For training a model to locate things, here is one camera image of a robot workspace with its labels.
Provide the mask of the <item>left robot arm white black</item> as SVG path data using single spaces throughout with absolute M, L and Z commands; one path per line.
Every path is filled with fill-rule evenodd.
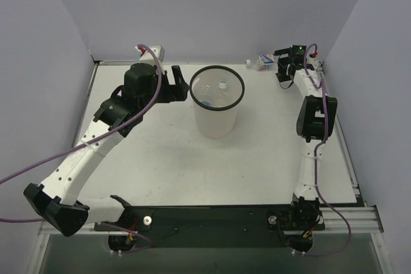
M 156 103 L 185 101 L 189 86 L 180 67 L 172 66 L 174 84 L 167 73 L 157 74 L 154 65 L 133 64 L 118 86 L 94 114 L 78 142 L 79 150 L 64 161 L 40 184 L 29 184 L 23 194 L 35 212 L 69 237 L 89 223 L 110 223 L 118 230 L 128 228 L 132 206 L 123 198 L 79 201 L 83 186 L 107 154 L 119 144 Z

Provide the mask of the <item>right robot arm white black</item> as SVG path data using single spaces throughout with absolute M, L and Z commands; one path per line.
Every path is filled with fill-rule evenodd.
M 338 101 L 328 95 L 324 77 L 317 72 L 316 44 L 292 45 L 274 51 L 277 80 L 295 85 L 302 96 L 296 132 L 302 139 L 299 179 L 293 193 L 290 221 L 317 224 L 320 220 L 319 167 L 322 152 L 333 133 Z

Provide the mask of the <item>white blue label plastic bottle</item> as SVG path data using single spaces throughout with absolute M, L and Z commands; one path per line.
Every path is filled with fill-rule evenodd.
M 278 68 L 277 60 L 273 54 L 258 55 L 253 60 L 247 59 L 245 64 L 247 69 L 255 69 L 257 71 L 272 71 Z

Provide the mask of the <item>white bin with black rim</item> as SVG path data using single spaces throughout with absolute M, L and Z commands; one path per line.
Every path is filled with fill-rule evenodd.
M 220 80 L 227 80 L 227 101 L 217 101 Z M 207 107 L 198 100 L 200 87 L 209 85 L 213 96 L 213 106 Z M 220 139 L 230 134 L 245 94 L 243 78 L 234 70 L 223 65 L 209 65 L 198 70 L 189 83 L 189 93 L 193 100 L 195 121 L 199 132 L 210 139 Z

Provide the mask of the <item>clear crushed plastic bottle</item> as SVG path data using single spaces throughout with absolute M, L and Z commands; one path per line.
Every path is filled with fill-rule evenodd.
M 217 90 L 217 101 L 224 102 L 227 101 L 230 97 L 230 94 L 227 92 L 228 82 L 227 80 L 220 80 Z

